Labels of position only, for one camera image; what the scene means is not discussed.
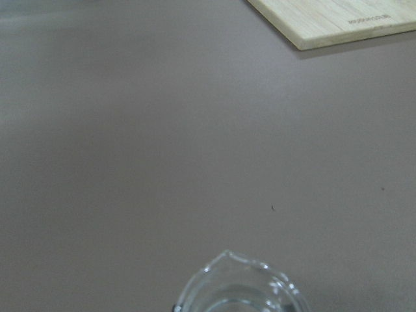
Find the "clear glass beaker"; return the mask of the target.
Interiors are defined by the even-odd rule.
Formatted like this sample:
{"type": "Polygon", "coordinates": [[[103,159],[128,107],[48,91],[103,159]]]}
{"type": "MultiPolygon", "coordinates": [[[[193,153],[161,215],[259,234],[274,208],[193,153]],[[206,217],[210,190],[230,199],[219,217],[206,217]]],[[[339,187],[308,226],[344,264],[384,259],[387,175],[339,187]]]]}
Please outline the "clear glass beaker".
{"type": "Polygon", "coordinates": [[[298,287],[274,266],[225,250],[193,275],[172,311],[310,311],[298,287]]]}

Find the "wooden cutting board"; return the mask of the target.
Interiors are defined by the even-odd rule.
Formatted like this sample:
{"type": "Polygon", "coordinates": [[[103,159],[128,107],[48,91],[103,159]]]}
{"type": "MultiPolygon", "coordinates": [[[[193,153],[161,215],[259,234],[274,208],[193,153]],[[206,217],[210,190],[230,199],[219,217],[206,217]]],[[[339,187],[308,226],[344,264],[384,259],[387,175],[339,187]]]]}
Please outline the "wooden cutting board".
{"type": "Polygon", "coordinates": [[[415,30],[415,1],[249,1],[305,51],[415,30]]]}

